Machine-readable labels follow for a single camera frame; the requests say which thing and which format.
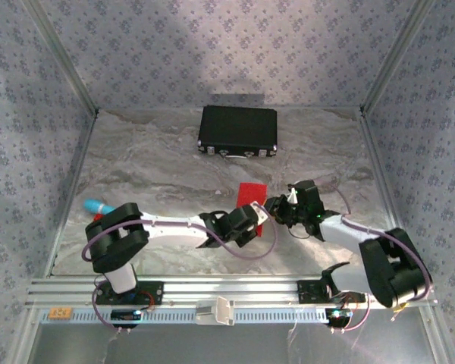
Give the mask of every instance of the wall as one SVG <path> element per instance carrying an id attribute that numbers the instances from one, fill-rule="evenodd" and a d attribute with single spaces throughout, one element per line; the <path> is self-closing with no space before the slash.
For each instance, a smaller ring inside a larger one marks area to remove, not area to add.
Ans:
<path id="1" fill-rule="evenodd" d="M 369 115 L 455 342 L 455 0 L 437 0 Z"/>
<path id="2" fill-rule="evenodd" d="M 94 102 L 141 109 L 359 105 L 413 1 L 42 3 Z"/>
<path id="3" fill-rule="evenodd" d="M 92 120 L 70 89 L 20 2 L 0 2 L 0 363 Z"/>

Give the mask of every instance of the black briefcase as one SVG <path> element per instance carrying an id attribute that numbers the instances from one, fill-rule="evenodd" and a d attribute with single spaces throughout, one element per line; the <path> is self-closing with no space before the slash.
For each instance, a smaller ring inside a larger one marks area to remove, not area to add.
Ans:
<path id="1" fill-rule="evenodd" d="M 277 112 L 269 108 L 206 106 L 202 111 L 197 148 L 209 155 L 276 155 Z"/>

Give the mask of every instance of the gray marble floor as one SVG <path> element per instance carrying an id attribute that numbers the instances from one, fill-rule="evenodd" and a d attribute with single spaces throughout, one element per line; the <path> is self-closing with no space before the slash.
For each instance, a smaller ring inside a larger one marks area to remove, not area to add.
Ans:
<path id="1" fill-rule="evenodd" d="M 232 210 L 241 182 L 268 184 L 269 196 L 286 193 L 297 180 L 335 180 L 352 204 L 353 220 L 387 227 L 369 158 L 353 113 L 313 108 L 278 109 L 279 151 L 274 158 L 223 159 L 201 155 L 196 141 L 202 110 L 99 113 L 89 142 L 78 188 L 57 251 L 54 275 L 91 275 L 80 258 L 84 228 L 93 216 L 85 199 L 111 206 L 137 202 L 158 215 L 191 216 Z M 345 211 L 342 199 L 320 189 L 327 209 Z M 299 240 L 278 225 L 280 241 L 256 262 L 240 260 L 222 248 L 146 248 L 133 260 L 139 275 L 318 274 L 335 262 L 360 264 L 357 256 L 332 243 Z M 304 235 L 303 228 L 294 234 Z M 268 249 L 273 235 L 267 224 L 262 238 L 242 248 L 245 254 Z"/>

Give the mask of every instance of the red block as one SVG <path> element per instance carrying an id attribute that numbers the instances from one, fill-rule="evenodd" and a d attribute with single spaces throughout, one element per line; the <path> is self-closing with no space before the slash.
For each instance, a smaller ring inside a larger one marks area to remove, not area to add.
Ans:
<path id="1" fill-rule="evenodd" d="M 237 204 L 236 207 L 241 207 L 244 205 L 249 205 L 251 202 L 257 201 L 260 205 L 263 205 L 266 201 L 266 193 L 268 186 L 265 184 L 249 184 L 241 183 L 240 189 L 237 194 Z M 258 236 L 262 236 L 263 226 L 260 225 L 256 228 Z"/>

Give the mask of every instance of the white bracket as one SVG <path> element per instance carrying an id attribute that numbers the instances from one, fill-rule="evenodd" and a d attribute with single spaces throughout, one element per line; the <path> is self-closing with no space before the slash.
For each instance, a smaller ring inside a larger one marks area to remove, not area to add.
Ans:
<path id="1" fill-rule="evenodd" d="M 234 301 L 218 297 L 216 301 L 199 301 L 196 304 L 198 325 L 234 325 Z"/>

